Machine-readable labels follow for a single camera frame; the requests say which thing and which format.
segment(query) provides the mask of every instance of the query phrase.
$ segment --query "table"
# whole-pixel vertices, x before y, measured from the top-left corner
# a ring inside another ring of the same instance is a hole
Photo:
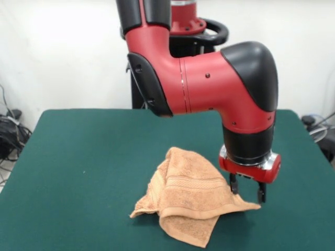
[[[218,167],[221,145],[214,111],[46,111],[0,194],[0,250],[202,250],[167,236],[157,215],[129,214],[170,147]],[[335,248],[335,173],[292,111],[277,113],[273,151],[282,168],[267,203],[221,216],[208,250]],[[257,183],[239,180],[256,202]]]

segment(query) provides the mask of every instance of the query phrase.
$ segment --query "red robot arm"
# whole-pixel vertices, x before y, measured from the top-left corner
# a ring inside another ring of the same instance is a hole
[[[278,83],[270,51],[245,42],[174,58],[170,0],[117,0],[117,6],[131,72],[148,107],[162,117],[217,110],[225,142],[219,162],[231,173],[232,191],[238,192],[236,174],[250,177],[265,202],[265,183],[275,180],[281,162],[271,151]]]

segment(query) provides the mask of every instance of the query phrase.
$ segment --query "orange towel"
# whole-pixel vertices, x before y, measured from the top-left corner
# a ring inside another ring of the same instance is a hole
[[[157,213],[161,228],[169,236],[205,248],[220,215],[259,208],[234,195],[207,159],[172,147],[130,217]]]

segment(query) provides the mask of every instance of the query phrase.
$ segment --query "towel fold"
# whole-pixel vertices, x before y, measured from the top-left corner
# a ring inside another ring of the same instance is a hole
[[[169,236],[205,248],[220,215],[259,208],[234,195],[207,159],[172,147],[130,217],[157,213],[161,228]]]

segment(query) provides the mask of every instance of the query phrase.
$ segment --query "green table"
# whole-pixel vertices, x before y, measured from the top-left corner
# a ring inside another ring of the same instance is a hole
[[[171,146],[218,167],[221,128],[214,111],[45,112],[0,194],[0,250],[202,250],[167,236],[157,215],[129,214]],[[291,111],[278,111],[273,150],[283,160],[267,203],[221,216],[208,250],[335,249],[335,173]],[[243,198],[256,190],[240,178]]]

